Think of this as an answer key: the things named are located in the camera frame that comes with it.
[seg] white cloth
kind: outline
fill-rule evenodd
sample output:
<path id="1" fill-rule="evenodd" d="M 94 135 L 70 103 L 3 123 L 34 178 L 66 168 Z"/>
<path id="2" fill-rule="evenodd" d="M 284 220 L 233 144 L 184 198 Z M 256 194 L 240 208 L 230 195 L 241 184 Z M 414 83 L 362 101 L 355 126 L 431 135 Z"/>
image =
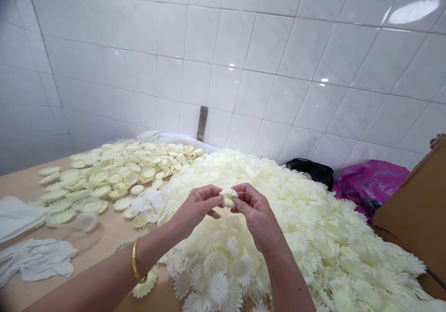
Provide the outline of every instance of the white cloth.
<path id="1" fill-rule="evenodd" d="M 161 131 L 147 131 L 136 137 L 142 143 L 174 143 L 183 145 L 192 145 L 195 148 L 202 148 L 205 153 L 220 152 L 218 147 L 203 143 L 189 136 L 179 135 L 176 133 L 165 133 Z"/>
<path id="2" fill-rule="evenodd" d="M 0 288 L 17 272 L 24 281 L 43 280 L 55 275 L 70 277 L 70 260 L 78 252 L 67 241 L 30 239 L 0 252 L 0 262 L 11 259 L 0 268 Z"/>
<path id="3" fill-rule="evenodd" d="M 145 212 L 152 209 L 156 212 L 160 212 L 162 208 L 163 199 L 161 197 L 161 191 L 150 191 L 141 197 L 132 199 L 130 214 L 137 215 L 140 212 Z"/>
<path id="4" fill-rule="evenodd" d="M 43 222 L 46 209 L 25 204 L 17 197 L 0 200 L 0 243 L 12 239 Z"/>

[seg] cardboard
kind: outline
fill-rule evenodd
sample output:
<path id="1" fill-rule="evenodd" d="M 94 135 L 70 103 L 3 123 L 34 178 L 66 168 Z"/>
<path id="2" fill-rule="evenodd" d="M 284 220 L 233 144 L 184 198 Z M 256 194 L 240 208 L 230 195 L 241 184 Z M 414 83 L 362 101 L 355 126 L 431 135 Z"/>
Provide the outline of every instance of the cardboard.
<path id="1" fill-rule="evenodd" d="M 384 241 L 424 261 L 430 274 L 421 276 L 420 284 L 441 300 L 446 300 L 445 222 L 446 136 L 441 136 L 373 219 L 374 230 Z"/>

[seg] right hand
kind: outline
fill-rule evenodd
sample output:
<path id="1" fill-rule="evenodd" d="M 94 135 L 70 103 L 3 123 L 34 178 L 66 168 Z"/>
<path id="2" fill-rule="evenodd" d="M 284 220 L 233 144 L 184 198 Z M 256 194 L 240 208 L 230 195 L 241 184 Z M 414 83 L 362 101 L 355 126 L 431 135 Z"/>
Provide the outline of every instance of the right hand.
<path id="1" fill-rule="evenodd" d="M 266 197 L 249 183 L 238 184 L 232 189 L 238 193 L 238 198 L 232 199 L 236 208 L 231 212 L 240 212 L 246 217 L 246 225 L 259 252 L 269 253 L 277 251 L 284 243 L 287 245 Z"/>

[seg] plastic bag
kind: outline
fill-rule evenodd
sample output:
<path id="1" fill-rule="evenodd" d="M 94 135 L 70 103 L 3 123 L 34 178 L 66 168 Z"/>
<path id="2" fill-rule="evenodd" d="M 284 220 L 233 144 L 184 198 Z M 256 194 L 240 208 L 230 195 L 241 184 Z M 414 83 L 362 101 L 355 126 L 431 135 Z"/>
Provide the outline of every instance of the plastic bag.
<path id="1" fill-rule="evenodd" d="M 371 224 L 375 211 L 387 202 L 408 176 L 409 171 L 404 167 L 370 160 L 345 169 L 332 191 L 336 198 L 355 202 L 355 211 L 365 215 Z"/>

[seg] bracelet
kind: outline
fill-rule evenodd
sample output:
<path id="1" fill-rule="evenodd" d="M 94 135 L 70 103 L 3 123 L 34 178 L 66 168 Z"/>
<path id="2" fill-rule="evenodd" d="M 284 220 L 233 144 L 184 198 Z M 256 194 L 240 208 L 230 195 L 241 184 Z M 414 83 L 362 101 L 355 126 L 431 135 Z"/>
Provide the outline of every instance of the bracelet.
<path id="1" fill-rule="evenodd" d="M 144 276 L 144 278 L 141 278 L 141 276 L 139 276 L 138 268 L 136 267 L 136 244 L 138 243 L 139 238 L 140 237 L 137 237 L 133 243 L 133 250 L 131 252 L 131 267 L 133 268 L 133 275 L 135 275 L 138 283 L 143 284 L 147 282 L 147 275 Z"/>

